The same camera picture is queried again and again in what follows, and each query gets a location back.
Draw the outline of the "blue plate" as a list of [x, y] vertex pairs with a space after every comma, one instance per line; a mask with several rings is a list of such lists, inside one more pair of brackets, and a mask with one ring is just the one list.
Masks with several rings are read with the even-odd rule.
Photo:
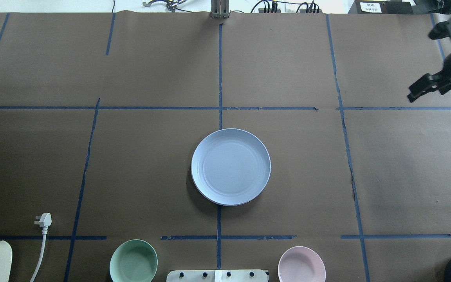
[[217, 130], [196, 147], [190, 173], [199, 193], [215, 204], [248, 203], [265, 189], [272, 163], [264, 143], [238, 128]]

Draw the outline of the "pink bowl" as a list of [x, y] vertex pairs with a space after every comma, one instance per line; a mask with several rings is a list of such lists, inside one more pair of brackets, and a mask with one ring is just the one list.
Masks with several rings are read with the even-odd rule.
[[321, 257], [310, 248], [294, 246], [286, 250], [278, 262], [281, 282], [325, 282], [326, 268]]

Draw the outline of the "green bowl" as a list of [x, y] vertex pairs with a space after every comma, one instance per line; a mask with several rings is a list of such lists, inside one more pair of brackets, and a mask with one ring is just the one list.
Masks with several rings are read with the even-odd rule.
[[122, 243], [113, 253], [109, 273], [113, 282], [151, 282], [158, 268], [158, 257], [148, 242], [133, 239]]

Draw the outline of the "aluminium frame post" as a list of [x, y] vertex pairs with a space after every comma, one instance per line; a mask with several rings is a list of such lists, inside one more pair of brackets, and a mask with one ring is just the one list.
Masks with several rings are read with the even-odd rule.
[[229, 18], [229, 0], [211, 0], [211, 18]]

